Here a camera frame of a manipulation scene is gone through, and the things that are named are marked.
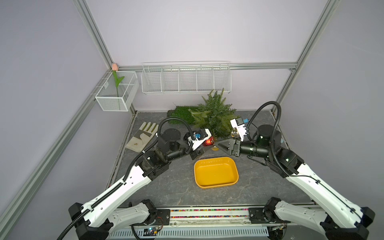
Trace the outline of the red ribbed ball ornament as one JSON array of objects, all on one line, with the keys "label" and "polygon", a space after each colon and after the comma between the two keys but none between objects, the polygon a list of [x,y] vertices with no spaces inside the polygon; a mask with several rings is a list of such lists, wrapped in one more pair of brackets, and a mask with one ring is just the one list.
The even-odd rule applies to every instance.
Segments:
[{"label": "red ribbed ball ornament", "polygon": [[207,147],[207,146],[212,146],[215,144],[215,141],[214,141],[214,138],[213,137],[210,137],[209,139],[205,140],[203,142],[203,146],[204,147]]}]

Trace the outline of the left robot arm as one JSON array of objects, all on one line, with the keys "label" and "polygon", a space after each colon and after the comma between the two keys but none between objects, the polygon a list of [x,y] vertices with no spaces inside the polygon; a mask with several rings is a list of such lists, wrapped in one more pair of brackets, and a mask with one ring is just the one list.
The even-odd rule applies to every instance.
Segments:
[{"label": "left robot arm", "polygon": [[187,155],[193,159],[199,156],[204,142],[212,134],[209,129],[194,131],[185,120],[177,117],[163,119],[151,133],[156,139],[133,159],[122,178],[94,199],[69,208],[72,221],[58,236],[59,240],[72,228],[76,229],[80,240],[105,240],[117,230],[156,221],[158,210],[150,200],[122,210],[118,208],[167,171],[173,160]]}]

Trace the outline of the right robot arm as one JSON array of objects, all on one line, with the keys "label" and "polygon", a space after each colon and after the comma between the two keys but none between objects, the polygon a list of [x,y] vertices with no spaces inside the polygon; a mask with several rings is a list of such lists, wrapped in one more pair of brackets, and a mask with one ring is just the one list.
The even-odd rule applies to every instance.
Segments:
[{"label": "right robot arm", "polygon": [[[268,105],[274,105],[277,109],[274,125],[259,126],[255,135],[251,136],[249,128],[253,120]],[[242,118],[235,120],[236,136],[215,143],[229,156],[246,155],[264,159],[265,166],[297,186],[319,206],[319,209],[312,210],[272,197],[257,215],[258,222],[295,223],[329,240],[366,240],[369,236],[368,226],[373,223],[375,212],[347,200],[315,174],[298,154],[281,146],[282,134],[277,130],[281,115],[278,102],[266,102],[248,122]]]}]

